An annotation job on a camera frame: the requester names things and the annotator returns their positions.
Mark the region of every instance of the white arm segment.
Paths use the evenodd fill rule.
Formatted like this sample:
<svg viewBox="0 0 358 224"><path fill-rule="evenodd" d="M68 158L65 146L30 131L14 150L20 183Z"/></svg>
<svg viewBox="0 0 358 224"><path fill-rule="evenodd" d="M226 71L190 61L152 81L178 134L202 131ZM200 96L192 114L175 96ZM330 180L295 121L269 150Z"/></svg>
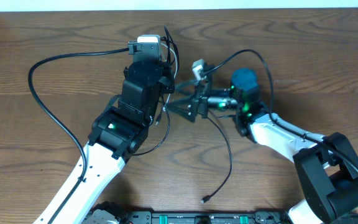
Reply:
<svg viewBox="0 0 358 224"><path fill-rule="evenodd" d="M84 152L88 160L88 169L85 174L86 180L79 184L53 223L81 223L103 189L125 166L125 162L121 157L118 160L113 159L111 157L112 151L97 143L94 146L90 146L87 143L84 147ZM49 222L56 209L76 184L78 177L81 175L82 166L83 161L82 157L80 157L73 172L71 172L47 209L34 223L46 224Z"/></svg>
<svg viewBox="0 0 358 224"><path fill-rule="evenodd" d="M274 119L277 119L282 126L296 131L297 133L306 133L308 137L311 137L317 141L323 141L322 134L308 133L295 125L292 125L277 114L272 114ZM250 126L252 135L255 141L261 145L268 146L291 162L293 162L293 156L301 149L309 149L316 145L316 143L305 140L299 136L296 136L277 125L274 125L269 115L263 115L255 120ZM322 221L313 213L310 209L308 202L303 199L298 205L295 205L288 212L288 216L294 224L321 224Z"/></svg>

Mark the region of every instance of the blue motor cap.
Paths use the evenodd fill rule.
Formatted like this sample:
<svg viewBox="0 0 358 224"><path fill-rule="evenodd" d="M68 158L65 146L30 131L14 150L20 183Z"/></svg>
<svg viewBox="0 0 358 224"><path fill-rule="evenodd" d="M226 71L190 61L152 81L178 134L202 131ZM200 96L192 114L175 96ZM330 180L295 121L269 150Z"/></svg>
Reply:
<svg viewBox="0 0 358 224"><path fill-rule="evenodd" d="M248 68L236 70L231 77L231 95L238 102L252 104L260 100L256 73Z"/></svg>

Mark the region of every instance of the white wall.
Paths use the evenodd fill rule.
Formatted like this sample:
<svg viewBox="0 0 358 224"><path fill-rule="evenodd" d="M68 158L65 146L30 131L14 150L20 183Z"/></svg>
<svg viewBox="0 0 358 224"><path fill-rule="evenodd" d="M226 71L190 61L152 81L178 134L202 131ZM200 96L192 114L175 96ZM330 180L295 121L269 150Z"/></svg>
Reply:
<svg viewBox="0 0 358 224"><path fill-rule="evenodd" d="M358 0L0 0L0 12L358 7Z"/></svg>

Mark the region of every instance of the wooden surface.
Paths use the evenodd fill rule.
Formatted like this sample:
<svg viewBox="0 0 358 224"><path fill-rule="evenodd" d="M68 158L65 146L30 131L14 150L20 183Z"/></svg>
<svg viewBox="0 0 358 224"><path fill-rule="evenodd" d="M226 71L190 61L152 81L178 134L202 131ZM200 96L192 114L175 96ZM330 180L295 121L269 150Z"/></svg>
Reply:
<svg viewBox="0 0 358 224"><path fill-rule="evenodd" d="M178 82L192 76L195 60L217 64L237 50L255 49L275 80L275 111L312 132L344 133L358 153L358 9L0 13L0 223L33 222L80 156L31 96L29 68L57 54L118 49L141 34L163 35L163 25L179 47ZM108 99L121 92L122 70L131 60L119 54L51 62L35 72L35 88L84 144ZM253 55L222 67L216 84L228 85L241 67L256 70L267 98L267 77ZM133 157L99 202L156 211L244 211L290 208L303 198L293 164L240 138L227 119L221 125L230 138L233 173L200 204L228 172L226 144L207 120L171 120L163 146ZM157 144L165 128L163 119L141 151Z"/></svg>

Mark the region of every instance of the green led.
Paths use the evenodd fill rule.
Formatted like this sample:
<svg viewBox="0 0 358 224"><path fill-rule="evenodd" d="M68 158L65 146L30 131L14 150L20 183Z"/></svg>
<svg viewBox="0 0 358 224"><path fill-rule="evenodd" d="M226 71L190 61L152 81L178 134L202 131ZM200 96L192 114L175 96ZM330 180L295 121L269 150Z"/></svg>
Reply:
<svg viewBox="0 0 358 224"><path fill-rule="evenodd" d="M244 107L242 108L242 112L247 112L249 110L249 104L245 103Z"/></svg>
<svg viewBox="0 0 358 224"><path fill-rule="evenodd" d="M218 107L219 107L219 108L223 108L223 107L225 107L225 106L226 106L226 103L223 103L223 102L218 104Z"/></svg>

